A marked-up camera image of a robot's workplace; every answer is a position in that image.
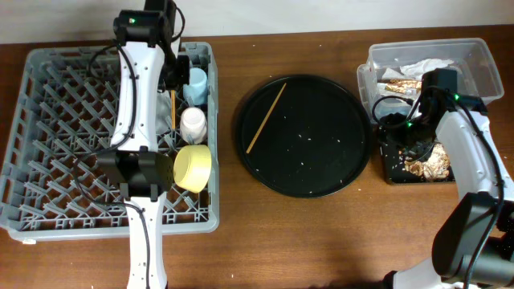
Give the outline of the light blue cup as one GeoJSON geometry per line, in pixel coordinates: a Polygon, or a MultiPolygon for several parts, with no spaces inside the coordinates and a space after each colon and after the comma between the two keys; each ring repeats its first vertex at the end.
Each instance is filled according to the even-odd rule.
{"type": "Polygon", "coordinates": [[[198,67],[190,69],[190,81],[183,86],[183,94],[189,106],[200,106],[207,102],[207,74],[198,67]]]}

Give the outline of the grey round plate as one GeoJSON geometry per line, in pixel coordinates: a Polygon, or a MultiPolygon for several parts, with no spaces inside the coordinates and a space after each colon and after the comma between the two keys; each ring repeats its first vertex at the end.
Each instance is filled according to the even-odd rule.
{"type": "Polygon", "coordinates": [[[157,93],[156,105],[156,134],[161,135],[170,130],[166,122],[168,116],[171,116],[171,96],[168,91],[157,93]]]}

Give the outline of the brown food scraps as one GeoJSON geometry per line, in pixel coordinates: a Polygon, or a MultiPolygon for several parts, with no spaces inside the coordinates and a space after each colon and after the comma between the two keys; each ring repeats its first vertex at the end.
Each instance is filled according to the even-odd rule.
{"type": "Polygon", "coordinates": [[[441,181],[450,176],[451,163],[442,144],[436,143],[426,161],[405,161],[403,171],[425,181],[441,181]]]}

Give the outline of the gold foil wrapper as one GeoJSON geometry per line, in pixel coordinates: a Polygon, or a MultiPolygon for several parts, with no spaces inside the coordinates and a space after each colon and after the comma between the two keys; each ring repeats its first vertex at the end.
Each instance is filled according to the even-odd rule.
{"type": "Polygon", "coordinates": [[[377,86],[386,92],[414,96],[421,91],[422,82],[415,79],[383,79],[377,86]]]}

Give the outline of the pink cup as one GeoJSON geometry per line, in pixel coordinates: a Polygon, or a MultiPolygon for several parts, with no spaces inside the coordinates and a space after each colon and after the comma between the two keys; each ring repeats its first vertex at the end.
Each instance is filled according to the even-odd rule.
{"type": "Polygon", "coordinates": [[[190,145],[201,144],[206,139],[207,120],[200,108],[187,108],[181,115],[180,134],[190,145]]]}

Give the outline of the white napkin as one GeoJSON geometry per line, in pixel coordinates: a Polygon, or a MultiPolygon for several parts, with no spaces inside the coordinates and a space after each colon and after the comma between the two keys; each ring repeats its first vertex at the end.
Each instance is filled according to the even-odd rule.
{"type": "MultiPolygon", "coordinates": [[[[422,82],[422,76],[425,73],[438,68],[447,68],[453,63],[454,61],[450,59],[424,59],[415,64],[401,66],[400,68],[387,68],[383,76],[377,82],[383,79],[415,79],[422,82]]],[[[411,99],[417,97],[420,93],[414,96],[407,96],[386,92],[379,87],[377,87],[377,89],[382,96],[401,96],[411,99]]]]}

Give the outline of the yellow bowl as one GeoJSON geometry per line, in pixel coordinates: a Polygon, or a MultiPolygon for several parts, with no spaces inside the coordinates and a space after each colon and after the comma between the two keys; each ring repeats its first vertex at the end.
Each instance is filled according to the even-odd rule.
{"type": "Polygon", "coordinates": [[[204,144],[187,145],[179,150],[173,165],[173,179],[177,186],[192,193],[200,193],[210,178],[212,158],[204,144]]]}

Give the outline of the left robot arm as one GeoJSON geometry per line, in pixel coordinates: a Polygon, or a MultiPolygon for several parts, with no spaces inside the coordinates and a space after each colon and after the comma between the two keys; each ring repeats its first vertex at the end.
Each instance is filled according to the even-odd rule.
{"type": "Polygon", "coordinates": [[[130,241],[129,288],[166,288],[162,213],[173,183],[171,157],[159,153],[160,89],[188,83],[189,59],[178,55],[174,31],[184,15],[172,0],[147,1],[142,10],[122,10],[113,41],[120,56],[120,94],[110,147],[98,163],[121,195],[130,241]]]}

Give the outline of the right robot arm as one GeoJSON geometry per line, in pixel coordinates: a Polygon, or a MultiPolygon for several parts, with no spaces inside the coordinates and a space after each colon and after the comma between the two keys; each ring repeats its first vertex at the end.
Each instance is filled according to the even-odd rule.
{"type": "Polygon", "coordinates": [[[449,158],[459,204],[435,235],[431,256],[391,271],[386,288],[511,288],[513,286],[513,179],[490,133],[478,96],[457,91],[457,73],[437,68],[422,76],[410,113],[377,119],[383,148],[415,158],[439,142],[449,158]]]}

